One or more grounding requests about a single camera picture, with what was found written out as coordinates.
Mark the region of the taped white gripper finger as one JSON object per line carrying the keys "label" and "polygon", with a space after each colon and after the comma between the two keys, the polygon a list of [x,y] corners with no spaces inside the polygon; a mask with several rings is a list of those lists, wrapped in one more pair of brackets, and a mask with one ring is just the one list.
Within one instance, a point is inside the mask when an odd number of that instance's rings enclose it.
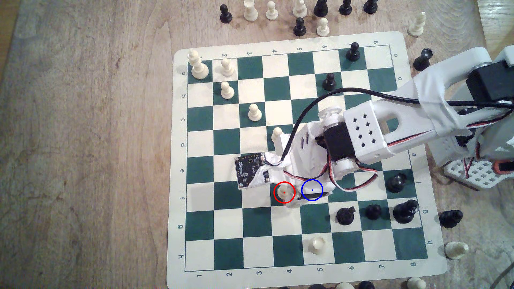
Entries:
{"label": "taped white gripper finger", "polygon": [[281,157],[275,154],[262,154],[260,156],[261,165],[257,170],[257,186],[266,184],[277,184],[284,181],[284,168],[286,160],[281,161]]}

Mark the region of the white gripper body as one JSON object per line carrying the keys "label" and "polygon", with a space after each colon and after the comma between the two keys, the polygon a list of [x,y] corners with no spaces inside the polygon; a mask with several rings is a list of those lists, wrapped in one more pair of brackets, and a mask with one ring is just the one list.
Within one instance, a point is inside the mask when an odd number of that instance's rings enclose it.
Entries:
{"label": "white gripper body", "polygon": [[309,181],[304,185],[304,181],[290,178],[283,173],[279,174],[280,181],[288,181],[295,185],[298,195],[301,194],[301,189],[304,195],[319,195],[321,189],[323,189],[324,195],[330,195],[335,189],[328,172],[320,176],[327,163],[326,148],[316,142],[316,137],[321,136],[322,133],[323,125],[320,120],[301,124],[286,156],[286,160],[289,160],[291,164],[284,168],[292,175],[307,180],[316,177],[317,181]]}

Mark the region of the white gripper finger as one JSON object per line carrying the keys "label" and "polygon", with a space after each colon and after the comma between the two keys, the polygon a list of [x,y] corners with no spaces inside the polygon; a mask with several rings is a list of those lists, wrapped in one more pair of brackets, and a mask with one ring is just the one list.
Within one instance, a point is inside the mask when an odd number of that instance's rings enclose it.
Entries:
{"label": "white gripper finger", "polygon": [[309,201],[303,199],[303,196],[301,192],[297,193],[297,197],[295,200],[292,200],[290,203],[287,204],[287,207],[289,208],[297,208],[302,205],[314,205],[314,204],[321,204],[321,203],[328,203],[328,197],[332,194],[332,192],[324,192],[323,195],[320,197],[320,199],[315,201]]}

